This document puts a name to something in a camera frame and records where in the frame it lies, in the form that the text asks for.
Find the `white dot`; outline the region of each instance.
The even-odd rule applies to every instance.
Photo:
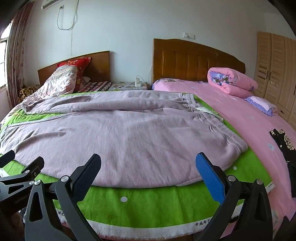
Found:
[[[128,200],[127,197],[121,197],[121,198],[120,198],[120,201],[121,201],[121,202],[126,202],[127,200]]]

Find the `wooden headboard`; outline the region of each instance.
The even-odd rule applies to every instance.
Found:
[[[154,39],[152,82],[161,78],[207,81],[211,67],[228,67],[245,73],[245,65],[220,50],[181,39]]]
[[[66,59],[58,63],[65,62],[68,60],[91,57],[91,61],[89,65],[85,68],[83,76],[89,77],[91,79],[91,82],[110,81],[109,53],[110,51],[90,53],[90,54]],[[41,86],[57,69],[58,63],[52,64],[50,66],[47,66],[43,69],[38,70],[39,82]]]

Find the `green blanket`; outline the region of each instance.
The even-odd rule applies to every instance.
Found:
[[[204,101],[194,97],[199,103],[212,109]],[[4,126],[40,120],[52,115],[56,114],[27,115],[23,110],[18,110]],[[224,123],[237,133],[227,121]],[[9,175],[19,174],[22,169],[23,166],[16,161],[4,167]],[[269,174],[250,148],[241,154],[225,173],[246,182],[260,178],[267,191],[274,187]],[[57,180],[44,174],[38,175],[37,178],[45,183]],[[121,197],[127,197],[127,201],[122,202]],[[241,203],[242,201],[238,202],[234,216],[239,214]],[[55,206],[60,209],[58,202],[55,202]],[[200,181],[188,186],[147,189],[92,186],[78,206],[95,231],[102,236],[118,239],[162,239],[202,230],[219,203],[212,199],[205,184]],[[59,212],[59,216],[63,219],[62,212]]]

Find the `folded pink quilt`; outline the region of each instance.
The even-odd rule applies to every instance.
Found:
[[[229,84],[240,87],[241,89],[252,91],[258,88],[255,80],[234,69],[229,68],[210,68],[207,75],[208,82],[214,84]]]
[[[243,99],[253,96],[250,91],[258,88],[255,80],[229,68],[210,68],[207,80],[210,85],[219,88],[224,93]]]
[[[221,85],[217,85],[212,80],[209,80],[209,76],[208,76],[208,82],[210,85],[222,90],[225,94],[228,94],[228,95],[237,96],[242,99],[253,96],[253,94],[250,91],[241,89],[241,88],[234,86],[234,85],[229,85],[226,83],[221,83]]]

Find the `cable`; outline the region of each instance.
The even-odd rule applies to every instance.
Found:
[[[71,56],[73,56],[73,29],[71,30]]]
[[[77,0],[77,3],[76,3],[75,13],[74,13],[73,21],[72,21],[72,26],[70,28],[63,29],[63,28],[59,27],[59,13],[58,13],[58,15],[57,15],[57,27],[59,28],[59,30],[70,30],[70,29],[72,29],[74,27],[74,25],[75,25],[75,17],[76,17],[77,9],[78,9],[78,3],[79,3],[79,0]]]
[[[141,76],[137,75],[136,78],[137,78],[137,77],[141,77]],[[143,79],[142,77],[141,77],[141,79],[143,80],[143,82],[145,82],[144,79]]]
[[[149,74],[148,74],[147,82],[149,82],[149,75],[150,75],[150,73],[151,73],[151,70],[152,70],[152,66],[151,66],[150,71],[149,71]]]

